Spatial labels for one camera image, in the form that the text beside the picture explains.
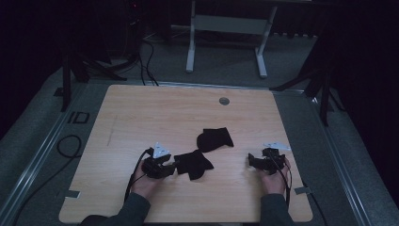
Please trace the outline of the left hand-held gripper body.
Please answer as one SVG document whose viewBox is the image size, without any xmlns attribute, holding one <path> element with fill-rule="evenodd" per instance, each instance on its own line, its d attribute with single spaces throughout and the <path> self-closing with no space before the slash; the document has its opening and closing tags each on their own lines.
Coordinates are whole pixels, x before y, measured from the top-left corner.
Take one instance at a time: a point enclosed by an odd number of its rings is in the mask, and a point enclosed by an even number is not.
<svg viewBox="0 0 399 226">
<path fill-rule="evenodd" d="M 145 151 L 149 155 L 144 160 L 142 171 L 150 178 L 161 179 L 166 178 L 162 176 L 162 157 L 170 154 L 169 150 L 164 148 L 159 142 L 156 142 L 153 147 Z"/>
</svg>

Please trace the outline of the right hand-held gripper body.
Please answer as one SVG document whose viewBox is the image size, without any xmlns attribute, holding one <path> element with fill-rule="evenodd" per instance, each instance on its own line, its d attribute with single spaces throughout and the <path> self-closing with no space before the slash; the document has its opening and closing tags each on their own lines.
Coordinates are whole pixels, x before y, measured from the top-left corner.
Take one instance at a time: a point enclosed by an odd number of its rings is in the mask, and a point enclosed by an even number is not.
<svg viewBox="0 0 399 226">
<path fill-rule="evenodd" d="M 280 154 L 280 151 L 290 152 L 290 146 L 279 142 L 265 143 L 262 150 L 264 160 L 266 161 L 266 169 L 269 174 L 274 174 L 278 170 L 282 170 L 285 165 L 285 155 Z"/>
</svg>

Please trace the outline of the person's left hand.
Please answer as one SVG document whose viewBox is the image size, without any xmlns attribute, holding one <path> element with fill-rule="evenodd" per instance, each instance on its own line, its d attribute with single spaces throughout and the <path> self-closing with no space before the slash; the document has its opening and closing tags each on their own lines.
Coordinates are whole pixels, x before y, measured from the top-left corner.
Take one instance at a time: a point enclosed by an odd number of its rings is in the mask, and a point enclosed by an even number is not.
<svg viewBox="0 0 399 226">
<path fill-rule="evenodd" d="M 156 191 L 157 187 L 162 183 L 162 180 L 148 177 L 142 171 L 142 164 L 143 162 L 140 161 L 137 170 L 134 173 L 134 182 L 130 187 L 130 192 L 140 195 L 148 200 Z"/>
</svg>

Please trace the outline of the person's right hand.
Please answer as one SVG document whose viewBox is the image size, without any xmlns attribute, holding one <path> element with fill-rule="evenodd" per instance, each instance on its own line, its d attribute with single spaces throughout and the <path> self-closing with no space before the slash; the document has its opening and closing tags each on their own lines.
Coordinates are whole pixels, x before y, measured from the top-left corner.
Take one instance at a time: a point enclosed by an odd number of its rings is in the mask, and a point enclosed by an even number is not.
<svg viewBox="0 0 399 226">
<path fill-rule="evenodd" d="M 264 170 L 258 169 L 263 192 L 265 195 L 280 194 L 283 195 L 288 185 L 287 173 L 290 169 L 288 159 L 285 159 L 284 168 L 280 172 L 268 174 Z"/>
</svg>

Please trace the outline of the black tripod stand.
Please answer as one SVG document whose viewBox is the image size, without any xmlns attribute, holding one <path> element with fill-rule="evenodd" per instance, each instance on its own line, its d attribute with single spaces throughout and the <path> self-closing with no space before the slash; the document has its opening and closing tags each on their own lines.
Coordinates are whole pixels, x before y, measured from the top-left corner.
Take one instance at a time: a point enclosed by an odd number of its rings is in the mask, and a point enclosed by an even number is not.
<svg viewBox="0 0 399 226">
<path fill-rule="evenodd" d="M 118 81 L 126 81 L 115 73 L 112 73 L 105 66 L 90 59 L 83 54 L 63 54 L 62 55 L 62 100 L 63 105 L 61 111 L 65 112 L 72 101 L 72 86 L 71 86 L 71 73 L 73 73 L 77 80 L 87 82 L 89 80 L 88 73 L 86 72 L 86 64 L 94 68 L 101 74 Z"/>
<path fill-rule="evenodd" d="M 327 111 L 329 105 L 329 99 L 332 99 L 336 106 L 344 111 L 344 108 L 338 103 L 336 98 L 333 96 L 330 87 L 332 79 L 332 69 L 315 69 L 308 73 L 299 75 L 298 77 L 273 88 L 272 91 L 285 91 L 288 88 L 293 87 L 305 80 L 309 80 L 309 84 L 304 89 L 306 97 L 315 98 L 318 93 L 321 93 L 319 117 L 324 126 L 328 126 L 327 122 Z"/>
</svg>

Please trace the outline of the white metal table frame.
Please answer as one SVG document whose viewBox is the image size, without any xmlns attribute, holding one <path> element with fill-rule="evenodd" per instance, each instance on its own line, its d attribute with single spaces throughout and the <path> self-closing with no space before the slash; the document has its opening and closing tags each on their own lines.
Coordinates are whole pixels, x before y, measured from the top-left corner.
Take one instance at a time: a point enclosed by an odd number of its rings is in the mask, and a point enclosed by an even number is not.
<svg viewBox="0 0 399 226">
<path fill-rule="evenodd" d="M 266 78 L 267 69 L 264 62 L 263 52 L 268 37 L 270 35 L 277 10 L 278 7 L 273 6 L 270 9 L 267 19 L 247 19 L 203 15 L 196 12 L 196 0 L 191 0 L 189 47 L 185 71 L 187 73 L 192 73 L 194 71 L 196 53 L 195 35 L 197 31 L 237 33 L 247 35 L 259 35 L 262 37 L 262 41 L 260 45 L 254 49 L 254 53 L 257 61 L 259 76 L 261 78 Z"/>
</svg>

